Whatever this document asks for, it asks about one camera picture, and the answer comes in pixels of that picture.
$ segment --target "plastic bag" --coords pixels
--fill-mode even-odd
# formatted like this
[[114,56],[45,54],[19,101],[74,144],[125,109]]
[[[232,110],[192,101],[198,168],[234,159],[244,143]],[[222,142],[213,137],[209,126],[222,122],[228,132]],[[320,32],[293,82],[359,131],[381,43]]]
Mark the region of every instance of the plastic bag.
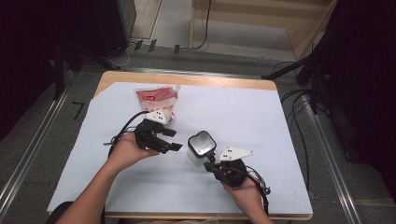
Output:
[[179,85],[137,89],[136,95],[142,110],[152,112],[161,109],[170,122],[175,118],[173,108],[179,89]]

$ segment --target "wooden table edge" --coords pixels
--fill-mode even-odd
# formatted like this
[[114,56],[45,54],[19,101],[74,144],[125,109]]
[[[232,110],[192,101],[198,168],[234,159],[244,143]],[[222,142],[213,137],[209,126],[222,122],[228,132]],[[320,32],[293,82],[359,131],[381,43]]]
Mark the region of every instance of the wooden table edge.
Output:
[[163,74],[139,72],[104,72],[95,96],[115,82],[156,83],[169,85],[193,85],[207,87],[243,88],[276,91],[276,84],[271,80],[245,79],[239,77],[220,77],[188,74]]
[[[280,215],[270,214],[271,219],[277,220],[309,220],[312,218],[312,214],[295,214],[295,215]],[[172,220],[172,219],[185,219],[185,220],[207,220],[212,217],[217,217],[219,220],[248,220],[244,214],[218,214],[218,213],[121,213],[121,212],[106,212],[106,217],[117,217],[117,218],[131,218],[131,219],[161,219],[161,220]]]

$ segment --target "floor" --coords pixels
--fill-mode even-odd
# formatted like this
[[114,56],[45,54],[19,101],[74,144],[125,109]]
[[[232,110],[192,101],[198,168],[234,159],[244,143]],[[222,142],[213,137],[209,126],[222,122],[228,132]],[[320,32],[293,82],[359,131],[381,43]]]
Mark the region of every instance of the floor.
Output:
[[162,0],[135,0],[136,20],[131,37],[137,39],[151,39],[155,24],[161,10]]
[[[129,55],[121,54],[111,60],[116,63],[128,62],[121,68],[125,71],[138,67],[231,74],[243,78],[260,78],[260,75],[271,74],[275,69],[287,65],[277,65],[278,62],[296,61],[285,30],[224,22],[209,23],[208,39],[200,50],[174,54],[175,44],[188,46],[190,5],[190,1],[162,0],[160,10],[151,10],[159,12],[158,15],[150,16],[152,21],[156,21],[152,29],[149,29],[152,34],[148,32],[143,36],[146,44],[149,44],[150,39],[157,39],[157,48],[153,52],[148,52],[148,46],[143,46],[140,50],[129,49]],[[199,28],[203,28],[203,22],[196,21],[195,27],[197,38],[194,45],[199,45],[203,36],[203,29]],[[265,38],[258,40],[254,36]],[[45,222],[48,217],[45,210],[87,110],[87,106],[83,107],[81,114],[74,120],[78,107],[73,102],[88,104],[103,72],[104,69],[97,63],[86,61],[81,73],[70,76],[73,84],[56,112],[45,140],[39,144],[30,170],[25,174],[12,204],[8,205],[5,214],[1,213],[0,223]],[[301,88],[296,85],[294,77],[295,74],[290,72],[276,80],[280,97],[288,91]],[[30,140],[34,138],[35,130],[51,107],[53,91],[52,86],[44,92],[11,134],[0,142],[2,186],[7,183],[24,150],[29,147]],[[285,117],[291,111],[291,106],[291,102],[285,103]],[[291,128],[290,135],[303,176],[310,179],[309,194],[314,216],[309,221],[292,223],[396,223],[396,205],[382,183],[381,176],[367,164],[355,164],[347,160],[344,147],[327,115],[319,113],[313,116],[310,109],[306,109],[296,119],[307,143],[308,158],[296,125]],[[335,170],[329,161],[335,162]],[[337,182],[338,175],[341,176],[342,183]],[[337,186],[343,184],[346,189],[340,192]],[[358,218],[350,219],[348,212],[354,211],[343,207],[340,195],[350,195]],[[287,220],[276,220],[276,223],[287,223]]]

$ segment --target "white paper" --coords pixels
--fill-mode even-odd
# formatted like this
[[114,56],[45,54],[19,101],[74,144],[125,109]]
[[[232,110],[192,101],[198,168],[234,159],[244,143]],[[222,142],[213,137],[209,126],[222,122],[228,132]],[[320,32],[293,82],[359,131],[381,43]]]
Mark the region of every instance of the white paper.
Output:
[[[49,211],[74,201],[105,162],[109,147],[103,143],[140,111],[134,90],[157,86],[161,85],[114,83],[91,101]],[[270,214],[312,214],[276,91],[182,86],[174,112],[176,122],[169,128],[177,134],[159,137],[182,144],[182,149],[142,160],[121,172],[107,198],[107,212],[241,213],[213,174],[187,155],[188,139],[207,131],[217,143],[217,155],[227,146],[254,150],[243,161],[271,187]]]

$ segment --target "hand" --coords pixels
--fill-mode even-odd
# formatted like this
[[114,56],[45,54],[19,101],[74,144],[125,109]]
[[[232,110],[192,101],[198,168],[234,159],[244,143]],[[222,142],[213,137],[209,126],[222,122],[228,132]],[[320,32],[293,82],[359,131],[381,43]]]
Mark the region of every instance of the hand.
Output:
[[221,184],[233,196],[236,205],[252,223],[273,223],[265,214],[262,208],[262,196],[251,179],[246,178],[244,183],[236,188],[231,188],[224,183]]
[[127,133],[114,147],[106,165],[111,166],[116,172],[128,168],[147,157],[157,156],[160,152],[152,149],[141,149],[137,146],[134,133]]
[[255,183],[246,178],[241,186],[231,188],[230,186],[221,183],[224,189],[233,196],[233,199],[244,213],[251,210],[251,207],[262,207],[262,196],[256,188]]

